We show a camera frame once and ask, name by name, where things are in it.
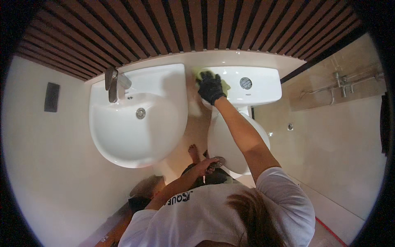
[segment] brown hair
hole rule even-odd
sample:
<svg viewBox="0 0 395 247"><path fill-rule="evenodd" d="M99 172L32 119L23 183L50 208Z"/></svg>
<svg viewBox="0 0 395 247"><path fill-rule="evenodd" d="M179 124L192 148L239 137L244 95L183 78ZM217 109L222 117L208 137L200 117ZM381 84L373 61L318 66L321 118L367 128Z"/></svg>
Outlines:
<svg viewBox="0 0 395 247"><path fill-rule="evenodd" d="M273 225L265 202L256 190L228 196L228 206L236 210L243 222L250 247L284 246L284 242Z"/></svg>

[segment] toilet lid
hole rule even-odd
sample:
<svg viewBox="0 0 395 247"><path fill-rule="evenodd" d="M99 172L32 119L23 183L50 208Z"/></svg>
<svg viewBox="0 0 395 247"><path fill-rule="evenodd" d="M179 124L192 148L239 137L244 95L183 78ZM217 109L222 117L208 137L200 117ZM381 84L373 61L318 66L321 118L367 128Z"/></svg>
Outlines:
<svg viewBox="0 0 395 247"><path fill-rule="evenodd" d="M269 137L265 130L248 115L241 113L248 122L258 131L270 150ZM232 135L221 114L215 117L209 128L207 146L210 157L222 156L226 159L225 167L237 174L251 174L243 154L237 147Z"/></svg>

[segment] hand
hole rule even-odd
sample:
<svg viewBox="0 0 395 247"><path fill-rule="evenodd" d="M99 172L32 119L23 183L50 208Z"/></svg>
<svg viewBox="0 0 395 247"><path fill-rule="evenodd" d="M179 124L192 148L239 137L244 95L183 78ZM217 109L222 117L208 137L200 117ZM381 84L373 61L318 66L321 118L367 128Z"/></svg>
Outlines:
<svg viewBox="0 0 395 247"><path fill-rule="evenodd" d="M200 86L198 93L203 99L213 106L217 99L222 96L226 97L222 91L221 77L218 74L213 77L211 72L205 71L201 72L200 76L202 80L196 79L196 81Z"/></svg>
<svg viewBox="0 0 395 247"><path fill-rule="evenodd" d="M198 177L203 177L204 175L212 174L215 171L215 168L209 167L209 165L213 162L219 161L218 158L207 158L200 163L197 163L194 167L190 169L190 171L195 172Z"/></svg>

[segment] black wall switch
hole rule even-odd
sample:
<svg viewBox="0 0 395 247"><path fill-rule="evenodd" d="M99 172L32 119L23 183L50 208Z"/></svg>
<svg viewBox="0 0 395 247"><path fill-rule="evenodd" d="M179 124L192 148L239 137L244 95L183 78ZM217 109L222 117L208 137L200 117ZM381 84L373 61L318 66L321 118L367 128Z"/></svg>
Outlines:
<svg viewBox="0 0 395 247"><path fill-rule="evenodd" d="M47 93L45 94L44 111L57 112L59 101L60 85L49 82L47 85Z"/></svg>

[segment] bare foot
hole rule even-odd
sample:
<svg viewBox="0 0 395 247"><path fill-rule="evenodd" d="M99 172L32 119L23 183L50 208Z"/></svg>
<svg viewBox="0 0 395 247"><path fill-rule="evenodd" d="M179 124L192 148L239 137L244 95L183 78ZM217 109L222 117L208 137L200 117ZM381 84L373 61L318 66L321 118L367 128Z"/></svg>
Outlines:
<svg viewBox="0 0 395 247"><path fill-rule="evenodd" d="M192 163L197 164L200 162L198 148L195 144L192 144L191 146L189 146L188 153L189 153L189 156L191 156L191 158L192 158Z"/></svg>

